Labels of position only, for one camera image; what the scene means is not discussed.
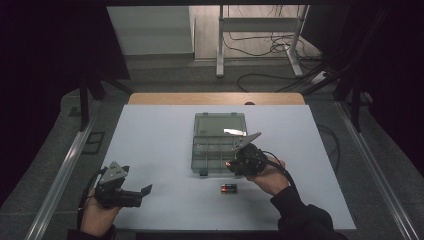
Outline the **person's left hand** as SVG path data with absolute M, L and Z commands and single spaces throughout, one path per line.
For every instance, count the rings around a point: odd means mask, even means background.
M 102 236 L 113 225 L 120 207 L 105 209 L 95 198 L 88 198 L 84 205 L 80 230 Z

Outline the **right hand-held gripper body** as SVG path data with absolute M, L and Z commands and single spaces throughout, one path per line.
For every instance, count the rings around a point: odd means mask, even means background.
M 248 136 L 238 137 L 232 148 L 235 158 L 240 161 L 237 167 L 243 176 L 258 175 L 267 165 L 268 157 L 257 148 L 253 141 L 261 135 L 261 132 Z

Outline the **person's right hand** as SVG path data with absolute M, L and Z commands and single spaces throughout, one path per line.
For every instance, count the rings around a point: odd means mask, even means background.
M 275 196 L 289 186 L 289 182 L 283 173 L 272 165 L 267 165 L 260 174 L 249 175 L 246 179 L 258 185 L 271 196 Z

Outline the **smoky transparent compartment storage box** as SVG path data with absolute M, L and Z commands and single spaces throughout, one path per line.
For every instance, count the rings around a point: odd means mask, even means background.
M 235 158 L 235 141 L 246 135 L 243 113 L 196 113 L 192 172 L 201 177 L 230 174 L 225 163 Z

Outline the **black metal stand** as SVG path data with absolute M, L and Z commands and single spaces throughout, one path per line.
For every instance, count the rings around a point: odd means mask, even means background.
M 361 83 L 362 70 L 353 64 L 347 65 L 340 72 L 340 81 L 333 92 L 336 101 L 345 101 L 348 96 L 351 96 L 350 106 L 350 121 L 357 132 L 361 131 L 360 107 L 364 106 L 361 100 Z
M 97 77 L 94 79 L 87 79 L 82 77 L 80 81 L 80 110 L 81 110 L 81 120 L 80 120 L 80 131 L 84 131 L 88 128 L 89 124 L 89 104 L 88 104 L 88 93 L 91 93 L 95 100 L 103 100 L 106 96 L 106 91 L 103 88 L 101 82 L 106 82 L 113 87 L 121 90 L 127 95 L 132 95 L 134 90 L 125 84 L 119 82 L 116 79 L 106 78 L 104 76 Z

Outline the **white power strip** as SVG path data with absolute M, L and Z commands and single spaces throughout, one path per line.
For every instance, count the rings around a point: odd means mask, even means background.
M 311 80 L 311 84 L 315 85 L 318 84 L 319 82 L 323 81 L 326 77 L 328 77 L 329 74 L 325 71 L 321 71 L 319 74 L 317 74 L 312 80 Z

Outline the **aluminium rail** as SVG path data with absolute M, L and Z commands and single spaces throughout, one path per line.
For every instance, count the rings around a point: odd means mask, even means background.
M 382 169 L 380 168 L 374 154 L 372 153 L 368 143 L 366 142 L 363 134 L 356 129 L 351 122 L 351 114 L 348 107 L 340 101 L 335 102 L 335 106 L 342 116 L 342 119 L 351 135 L 353 142 L 359 150 L 361 158 L 370 172 L 370 175 L 382 196 L 385 205 L 388 208 L 397 228 L 399 229 L 404 240 L 421 240 L 417 231 L 406 212 L 403 204 L 396 196 L 394 190 L 385 177 Z
M 46 194 L 43 203 L 36 214 L 24 240 L 42 240 L 58 203 L 64 193 L 65 187 L 76 166 L 79 156 L 86 140 L 94 126 L 98 112 L 101 108 L 100 102 L 94 102 L 89 109 L 89 120 L 86 127 L 79 131 L 70 146 L 54 181 Z

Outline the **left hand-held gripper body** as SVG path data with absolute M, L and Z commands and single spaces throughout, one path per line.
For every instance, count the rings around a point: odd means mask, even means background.
M 140 191 L 126 191 L 122 188 L 128 173 L 117 162 L 105 168 L 95 187 L 94 198 L 104 207 L 140 207 Z

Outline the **white cabinet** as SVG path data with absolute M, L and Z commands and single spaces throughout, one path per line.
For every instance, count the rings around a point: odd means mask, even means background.
M 194 52 L 194 18 L 188 6 L 108 7 L 124 55 Z

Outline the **dark curtain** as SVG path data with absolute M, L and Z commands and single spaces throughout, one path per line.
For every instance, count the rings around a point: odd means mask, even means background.
M 371 114 L 424 176 L 424 0 L 312 5 L 302 37 L 340 71 L 351 64 L 381 10 L 386 16 L 334 97 L 346 98 L 359 82 L 371 96 Z
M 62 97 L 129 73 L 108 9 L 91 0 L 0 0 L 0 207 L 44 143 Z

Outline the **black floor outlet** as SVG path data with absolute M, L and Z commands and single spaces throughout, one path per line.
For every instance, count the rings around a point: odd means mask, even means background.
M 85 142 L 82 153 L 85 155 L 97 155 L 103 143 L 104 132 L 91 132 Z

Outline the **white desk frame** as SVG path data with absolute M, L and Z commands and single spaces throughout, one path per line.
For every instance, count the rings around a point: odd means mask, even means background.
M 236 18 L 225 17 L 224 7 L 220 6 L 219 23 L 218 23 L 218 46 L 217 46 L 217 63 L 216 76 L 222 78 L 224 76 L 224 37 L 225 33 L 231 32 L 284 32 L 292 33 L 293 38 L 290 46 L 285 51 L 293 73 L 296 77 L 303 76 L 303 72 L 299 65 L 299 61 L 295 56 L 297 42 L 299 40 L 304 20 L 307 15 L 309 6 L 305 5 L 300 8 L 297 17 L 249 17 Z

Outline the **wooden table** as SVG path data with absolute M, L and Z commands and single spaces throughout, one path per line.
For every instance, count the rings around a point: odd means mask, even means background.
M 130 105 L 304 105 L 299 93 L 134 93 Z

